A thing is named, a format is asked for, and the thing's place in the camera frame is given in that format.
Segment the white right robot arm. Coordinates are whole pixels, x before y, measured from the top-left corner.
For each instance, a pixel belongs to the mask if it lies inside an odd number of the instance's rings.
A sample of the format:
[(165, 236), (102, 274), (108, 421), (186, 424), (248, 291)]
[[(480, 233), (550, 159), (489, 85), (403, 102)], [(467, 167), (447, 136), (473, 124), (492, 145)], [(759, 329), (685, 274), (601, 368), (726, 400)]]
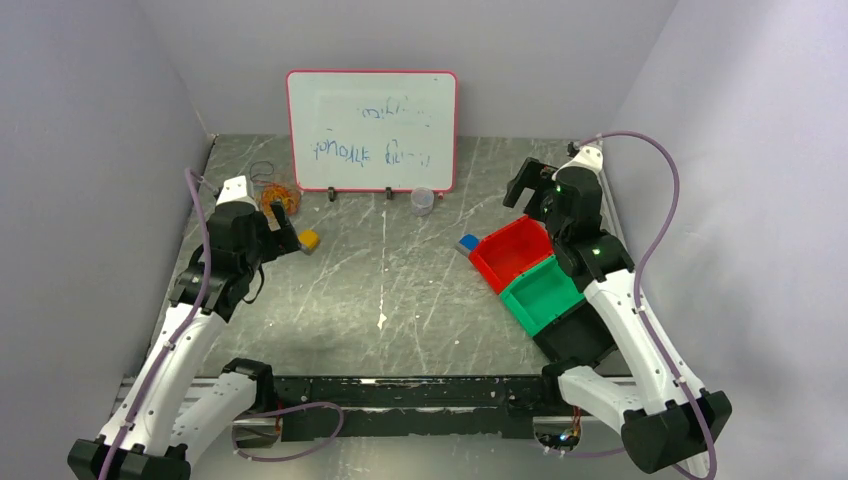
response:
[(640, 271), (620, 239), (602, 226), (598, 172), (570, 161), (556, 169), (527, 158), (507, 184), (503, 204), (532, 197), (525, 214), (543, 223), (558, 266), (592, 307), (625, 360), (634, 385), (600, 376), (600, 359), (570, 356), (543, 370), (539, 391), (550, 413), (577, 407), (616, 431), (645, 473), (672, 467), (690, 479), (712, 479), (715, 442), (732, 406), (709, 391), (676, 352), (637, 282)]

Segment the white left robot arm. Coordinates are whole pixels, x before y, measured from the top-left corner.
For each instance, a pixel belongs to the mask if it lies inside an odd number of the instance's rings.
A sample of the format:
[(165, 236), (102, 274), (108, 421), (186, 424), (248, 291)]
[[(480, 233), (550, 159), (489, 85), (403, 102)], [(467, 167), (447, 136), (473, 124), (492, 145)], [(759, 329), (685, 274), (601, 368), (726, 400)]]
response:
[(301, 242), (283, 204), (277, 228), (247, 201), (216, 205), (204, 242), (177, 277), (163, 331), (136, 382), (98, 435), (78, 439), (67, 463), (78, 479), (187, 479), (214, 438), (243, 413), (261, 416), (280, 401), (270, 365), (246, 358), (227, 363), (211, 392), (181, 408), (207, 352), (263, 265), (298, 252)]

